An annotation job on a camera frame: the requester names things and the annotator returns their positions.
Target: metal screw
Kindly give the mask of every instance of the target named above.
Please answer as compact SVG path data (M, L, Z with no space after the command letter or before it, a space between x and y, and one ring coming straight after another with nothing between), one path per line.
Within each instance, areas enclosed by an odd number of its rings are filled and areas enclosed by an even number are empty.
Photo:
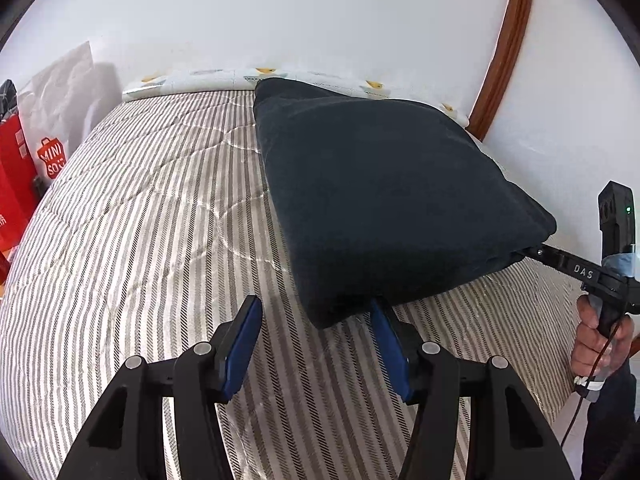
M491 364L496 368L506 368L507 366L509 366L509 362L507 361L507 359L505 359L501 355L492 357Z
M440 352L440 345L438 343L434 343L433 341L427 341L422 345L422 351L425 354L436 355Z
M198 343L193 347L193 351L198 355L205 355L211 352L211 345L209 343Z
M135 368L138 368L141 364L142 364L142 357L140 357L139 355L132 355L130 358L124 361L124 365L129 370L134 370Z

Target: white paper bag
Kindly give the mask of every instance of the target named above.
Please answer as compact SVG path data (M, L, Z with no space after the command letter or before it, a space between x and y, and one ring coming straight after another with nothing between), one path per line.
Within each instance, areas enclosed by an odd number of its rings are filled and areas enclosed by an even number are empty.
M89 43L42 70L18 94L24 137L38 174L50 182L102 119L103 92Z

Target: blue tape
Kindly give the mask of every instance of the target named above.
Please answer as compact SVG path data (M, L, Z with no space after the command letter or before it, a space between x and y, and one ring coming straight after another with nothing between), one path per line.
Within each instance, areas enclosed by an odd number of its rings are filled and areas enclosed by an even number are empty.
M633 278L636 275L636 264L638 263L638 255L633 253L612 254L602 261L602 266L607 269L615 270L618 274Z
M244 319L226 359L226 381L222 386L222 393L227 400L238 393L242 387L261 326L262 303L256 299L249 307L249 313Z
M374 304L371 311L371 327L376 335L380 355L385 363L386 374L391 386L402 401L407 402L414 394L409 386L409 363L402 354L396 333L379 306Z

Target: blue gripper pad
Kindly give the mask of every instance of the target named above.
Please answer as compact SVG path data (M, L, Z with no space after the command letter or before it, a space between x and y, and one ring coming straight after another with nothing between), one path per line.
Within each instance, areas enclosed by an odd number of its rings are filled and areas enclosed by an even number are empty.
M242 387L261 327L262 302L257 296L247 296L216 349L215 367L223 379L220 392L226 400Z
M376 335L386 373L396 394L402 397L403 402L407 402L414 396L414 391L409 384L409 361L402 352L398 334L391 325L392 321L387 317L378 300L372 300L371 305L371 327ZM393 311L391 315L398 321Z

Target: mattress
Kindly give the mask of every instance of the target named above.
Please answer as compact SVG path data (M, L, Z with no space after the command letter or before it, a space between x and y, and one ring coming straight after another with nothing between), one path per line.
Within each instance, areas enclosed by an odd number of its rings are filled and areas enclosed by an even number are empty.
M0 306L0 431L52 479L130 355L180 355L264 304L242 390L218 406L236 479L396 478L415 417L390 388L368 315L305 318L255 139L251 91L120 105L80 146L31 221ZM571 391L577 282L532 261L396 307L424 340L505 356L548 420ZM452 478L463 478L460 401ZM165 400L169 478L178 479Z

